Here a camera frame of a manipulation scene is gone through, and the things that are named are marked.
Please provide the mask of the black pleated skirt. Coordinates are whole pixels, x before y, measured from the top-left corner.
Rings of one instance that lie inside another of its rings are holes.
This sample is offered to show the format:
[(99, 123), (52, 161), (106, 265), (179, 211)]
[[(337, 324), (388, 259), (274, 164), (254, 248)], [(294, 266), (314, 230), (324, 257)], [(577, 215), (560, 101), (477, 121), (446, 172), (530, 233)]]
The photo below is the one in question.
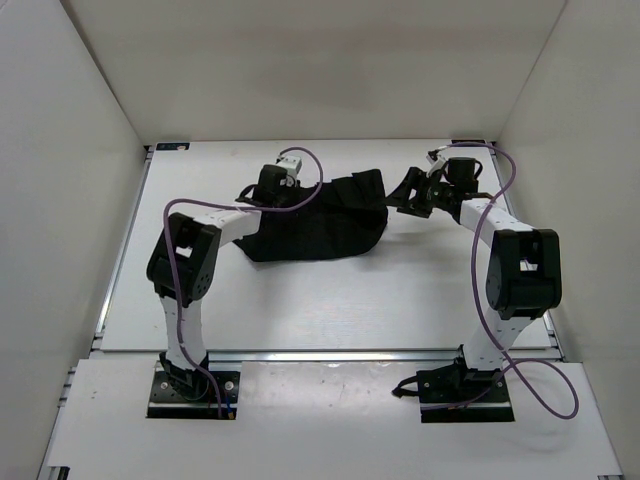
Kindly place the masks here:
[(258, 232), (234, 244), (254, 262), (353, 257), (377, 245), (388, 217), (381, 171), (371, 169), (324, 183), (293, 212), (264, 213)]

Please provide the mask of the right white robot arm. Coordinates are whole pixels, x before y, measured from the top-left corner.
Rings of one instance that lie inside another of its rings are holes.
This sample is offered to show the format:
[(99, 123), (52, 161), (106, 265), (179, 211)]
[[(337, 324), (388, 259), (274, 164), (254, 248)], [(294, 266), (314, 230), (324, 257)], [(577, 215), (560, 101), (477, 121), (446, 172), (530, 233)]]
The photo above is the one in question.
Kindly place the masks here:
[(515, 340), (562, 295), (557, 233), (517, 220), (497, 196), (480, 191), (482, 169), (468, 157), (439, 159), (428, 171), (412, 167), (386, 199), (398, 212), (420, 218), (442, 210), (473, 233), (474, 248), (489, 249), (486, 280), (472, 283), (480, 327), (452, 364), (415, 375), (419, 394), (431, 406), (491, 400)]

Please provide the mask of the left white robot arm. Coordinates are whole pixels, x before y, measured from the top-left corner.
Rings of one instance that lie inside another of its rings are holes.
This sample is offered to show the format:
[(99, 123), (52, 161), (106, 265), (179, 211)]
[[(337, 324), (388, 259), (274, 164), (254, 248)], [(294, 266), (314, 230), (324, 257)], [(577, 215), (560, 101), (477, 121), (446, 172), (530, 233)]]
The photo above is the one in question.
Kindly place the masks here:
[(221, 247), (259, 232), (261, 216), (271, 208), (296, 204), (302, 160), (282, 155), (262, 167), (256, 185), (224, 208), (193, 218), (165, 209), (163, 232), (146, 275), (165, 315), (167, 349), (160, 363), (168, 383), (187, 402), (215, 398), (219, 383), (209, 370), (202, 335), (202, 299), (209, 291)]

